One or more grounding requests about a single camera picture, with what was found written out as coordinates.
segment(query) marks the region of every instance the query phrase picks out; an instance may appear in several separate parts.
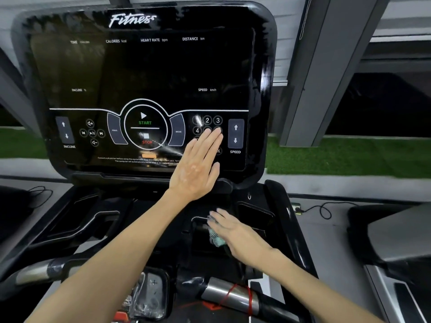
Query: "hand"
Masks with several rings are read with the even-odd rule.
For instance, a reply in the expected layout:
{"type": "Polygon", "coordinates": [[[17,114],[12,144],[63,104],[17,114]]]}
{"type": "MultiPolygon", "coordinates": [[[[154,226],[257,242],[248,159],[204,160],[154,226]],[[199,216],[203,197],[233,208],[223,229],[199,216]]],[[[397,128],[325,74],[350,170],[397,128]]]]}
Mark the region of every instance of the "hand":
{"type": "Polygon", "coordinates": [[[222,143],[221,129],[206,129],[200,138],[193,138],[175,168],[169,189],[187,203],[206,195],[213,189],[220,173],[220,163],[213,164],[222,143]]]}
{"type": "Polygon", "coordinates": [[[232,255],[246,265],[262,271],[263,258],[273,248],[256,231],[241,223],[236,217],[220,208],[209,213],[217,222],[208,220],[208,225],[223,238],[232,255]]]}

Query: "black display screen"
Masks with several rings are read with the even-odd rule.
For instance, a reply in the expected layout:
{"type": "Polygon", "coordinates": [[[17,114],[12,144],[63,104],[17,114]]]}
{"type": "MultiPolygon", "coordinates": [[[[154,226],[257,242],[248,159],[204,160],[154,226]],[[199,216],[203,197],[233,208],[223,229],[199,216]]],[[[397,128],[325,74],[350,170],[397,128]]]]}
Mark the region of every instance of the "black display screen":
{"type": "Polygon", "coordinates": [[[252,29],[32,35],[62,159],[78,170],[173,169],[192,138],[221,127],[216,160],[243,170],[253,41],[252,29]]]}

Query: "forearm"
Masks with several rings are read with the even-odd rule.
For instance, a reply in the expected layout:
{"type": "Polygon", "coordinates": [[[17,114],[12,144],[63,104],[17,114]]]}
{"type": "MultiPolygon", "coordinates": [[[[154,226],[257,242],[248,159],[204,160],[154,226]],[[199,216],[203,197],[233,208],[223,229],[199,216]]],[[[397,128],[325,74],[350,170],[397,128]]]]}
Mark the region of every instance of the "forearm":
{"type": "Polygon", "coordinates": [[[63,282],[27,322],[110,322],[138,280],[160,236],[186,204],[167,191],[63,282]]]}
{"type": "Polygon", "coordinates": [[[279,250],[271,251],[262,263],[263,272],[277,280],[323,322],[382,323],[376,316],[295,265],[279,250]]]}

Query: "cleaning cloth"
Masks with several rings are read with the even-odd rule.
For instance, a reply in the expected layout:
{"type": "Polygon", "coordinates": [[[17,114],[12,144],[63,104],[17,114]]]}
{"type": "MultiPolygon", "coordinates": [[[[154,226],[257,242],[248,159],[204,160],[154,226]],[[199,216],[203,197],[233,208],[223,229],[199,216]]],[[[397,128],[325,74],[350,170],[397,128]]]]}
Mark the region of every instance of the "cleaning cloth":
{"type": "MultiPolygon", "coordinates": [[[[212,217],[211,215],[208,215],[207,219],[214,221],[214,222],[217,222],[217,220],[214,217],[212,217]]],[[[211,229],[208,225],[205,224],[204,227],[208,229],[209,242],[211,244],[213,244],[215,247],[221,247],[224,244],[226,244],[226,241],[223,238],[220,238],[218,236],[218,234],[213,229],[211,229]]]]}

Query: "red button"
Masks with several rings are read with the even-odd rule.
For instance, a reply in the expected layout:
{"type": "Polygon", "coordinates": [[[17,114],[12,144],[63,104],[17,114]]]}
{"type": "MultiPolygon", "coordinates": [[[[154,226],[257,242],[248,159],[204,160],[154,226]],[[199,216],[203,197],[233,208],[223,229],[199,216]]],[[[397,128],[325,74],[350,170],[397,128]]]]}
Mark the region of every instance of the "red button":
{"type": "Polygon", "coordinates": [[[128,322],[129,317],[126,312],[116,312],[114,316],[114,321],[116,322],[128,322]]]}

